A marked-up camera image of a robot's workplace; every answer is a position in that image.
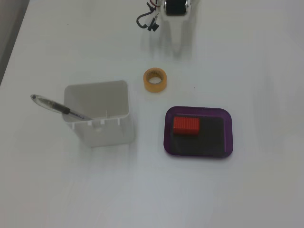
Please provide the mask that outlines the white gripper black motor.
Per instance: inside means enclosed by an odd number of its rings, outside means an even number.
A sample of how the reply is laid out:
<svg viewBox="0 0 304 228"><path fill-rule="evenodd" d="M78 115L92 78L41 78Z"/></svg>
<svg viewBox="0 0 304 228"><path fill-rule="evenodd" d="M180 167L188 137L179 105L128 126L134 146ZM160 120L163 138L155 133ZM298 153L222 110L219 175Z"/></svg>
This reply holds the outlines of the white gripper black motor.
<svg viewBox="0 0 304 228"><path fill-rule="evenodd" d="M191 0L163 0L162 16L168 22L171 42L174 46L181 45L183 23L191 12Z"/></svg>

